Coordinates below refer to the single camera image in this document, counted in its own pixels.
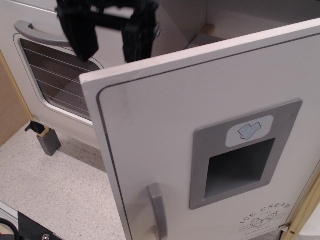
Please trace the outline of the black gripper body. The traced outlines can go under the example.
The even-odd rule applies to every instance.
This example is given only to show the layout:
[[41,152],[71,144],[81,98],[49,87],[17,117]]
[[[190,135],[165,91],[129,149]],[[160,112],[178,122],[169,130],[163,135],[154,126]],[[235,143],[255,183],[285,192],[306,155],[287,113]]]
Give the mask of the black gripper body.
[[122,31],[156,27],[158,2],[154,0],[58,0],[56,13],[63,31],[94,31],[104,27]]

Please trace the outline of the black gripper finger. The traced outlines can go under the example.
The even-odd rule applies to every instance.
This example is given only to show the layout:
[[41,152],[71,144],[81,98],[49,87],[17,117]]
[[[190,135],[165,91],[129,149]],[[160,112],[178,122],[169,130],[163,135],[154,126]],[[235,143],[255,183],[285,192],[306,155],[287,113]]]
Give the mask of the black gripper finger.
[[87,14],[61,9],[58,18],[70,46],[81,61],[87,62],[99,50],[95,23]]
[[133,15],[121,31],[127,63],[151,58],[154,40],[160,31],[155,14]]

